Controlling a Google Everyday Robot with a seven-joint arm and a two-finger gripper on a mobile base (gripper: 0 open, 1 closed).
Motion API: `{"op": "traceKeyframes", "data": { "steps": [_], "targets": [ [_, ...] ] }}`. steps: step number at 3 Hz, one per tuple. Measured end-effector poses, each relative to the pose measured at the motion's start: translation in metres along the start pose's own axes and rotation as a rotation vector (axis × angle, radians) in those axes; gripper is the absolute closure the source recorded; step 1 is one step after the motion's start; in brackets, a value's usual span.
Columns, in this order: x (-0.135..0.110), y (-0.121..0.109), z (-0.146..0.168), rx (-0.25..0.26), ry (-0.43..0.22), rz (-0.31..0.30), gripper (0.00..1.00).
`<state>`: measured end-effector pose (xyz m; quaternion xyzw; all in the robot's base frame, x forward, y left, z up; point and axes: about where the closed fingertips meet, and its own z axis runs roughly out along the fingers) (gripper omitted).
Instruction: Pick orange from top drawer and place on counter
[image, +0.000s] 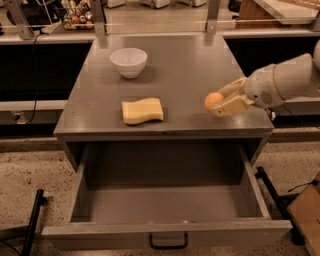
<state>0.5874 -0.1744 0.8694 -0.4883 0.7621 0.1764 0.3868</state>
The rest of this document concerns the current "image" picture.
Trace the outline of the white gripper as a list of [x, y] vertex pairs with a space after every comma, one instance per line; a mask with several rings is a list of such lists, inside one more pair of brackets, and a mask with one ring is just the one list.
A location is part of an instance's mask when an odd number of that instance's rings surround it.
[[225, 100], [211, 107], [210, 113], [225, 117], [245, 113], [251, 105], [262, 109], [281, 105], [284, 99], [276, 86], [275, 67], [270, 64], [257, 69], [248, 78], [239, 78], [220, 88], [218, 93]]

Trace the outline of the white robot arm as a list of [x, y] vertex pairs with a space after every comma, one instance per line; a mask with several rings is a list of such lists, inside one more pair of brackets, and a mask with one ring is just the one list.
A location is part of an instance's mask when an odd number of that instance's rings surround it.
[[320, 41], [313, 54], [257, 69], [208, 94], [204, 104], [213, 116], [225, 117], [245, 113], [250, 106], [267, 109], [299, 97], [319, 97], [319, 71]]

